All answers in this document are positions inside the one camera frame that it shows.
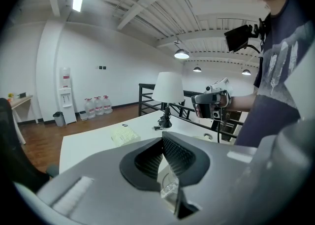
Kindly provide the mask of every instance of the large water bottle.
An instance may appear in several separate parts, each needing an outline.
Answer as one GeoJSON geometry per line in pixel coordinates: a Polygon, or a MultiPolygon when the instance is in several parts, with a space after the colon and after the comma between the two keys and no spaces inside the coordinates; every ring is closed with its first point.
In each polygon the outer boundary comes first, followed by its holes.
{"type": "Polygon", "coordinates": [[[87,112],[88,119],[91,119],[95,117],[95,109],[94,109],[94,103],[92,102],[92,98],[85,99],[86,103],[84,105],[85,111],[87,112]]]}
{"type": "Polygon", "coordinates": [[[95,101],[95,113],[99,116],[99,115],[103,115],[104,114],[104,110],[103,110],[103,103],[100,99],[100,96],[98,97],[94,97],[95,101]]]}
{"type": "Polygon", "coordinates": [[[108,96],[104,96],[103,106],[104,106],[104,113],[105,114],[109,114],[109,113],[113,112],[112,103],[108,99],[108,96]]]}

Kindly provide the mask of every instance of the person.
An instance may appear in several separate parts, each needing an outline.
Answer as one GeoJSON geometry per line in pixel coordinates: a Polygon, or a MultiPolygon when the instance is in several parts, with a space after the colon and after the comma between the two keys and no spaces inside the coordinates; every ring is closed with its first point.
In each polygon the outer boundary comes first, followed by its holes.
{"type": "Polygon", "coordinates": [[[228,107],[249,112],[235,145],[258,147],[263,137],[278,134],[300,118],[284,81],[313,42],[314,25],[298,0],[264,1],[270,8],[271,31],[265,39],[254,93],[232,97],[228,107]]]}

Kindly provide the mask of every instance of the white lampshade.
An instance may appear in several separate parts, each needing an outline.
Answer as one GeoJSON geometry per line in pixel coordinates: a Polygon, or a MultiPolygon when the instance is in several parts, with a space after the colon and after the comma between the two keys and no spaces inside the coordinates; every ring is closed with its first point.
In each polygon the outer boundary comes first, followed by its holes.
{"type": "Polygon", "coordinates": [[[182,77],[173,72],[159,73],[152,99],[167,103],[184,101],[182,77]]]}

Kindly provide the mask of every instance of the table lamp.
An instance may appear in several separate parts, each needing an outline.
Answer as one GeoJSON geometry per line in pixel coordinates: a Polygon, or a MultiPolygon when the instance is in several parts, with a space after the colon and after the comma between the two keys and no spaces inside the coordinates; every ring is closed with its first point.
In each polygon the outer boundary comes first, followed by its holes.
{"type": "Polygon", "coordinates": [[[169,103],[184,101],[184,90],[181,75],[173,72],[162,72],[158,74],[156,86],[152,99],[167,103],[164,115],[159,120],[162,128],[172,127],[170,119],[169,103]]]}

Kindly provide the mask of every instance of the lamp base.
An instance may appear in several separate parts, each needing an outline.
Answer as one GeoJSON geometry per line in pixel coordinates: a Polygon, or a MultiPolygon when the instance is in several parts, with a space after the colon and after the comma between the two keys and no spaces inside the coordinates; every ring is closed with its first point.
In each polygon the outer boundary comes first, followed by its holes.
{"type": "Polygon", "coordinates": [[[169,120],[169,118],[170,118],[170,109],[167,106],[167,107],[165,107],[164,115],[161,117],[161,120],[159,121],[159,125],[163,128],[171,128],[172,123],[169,120]]]}

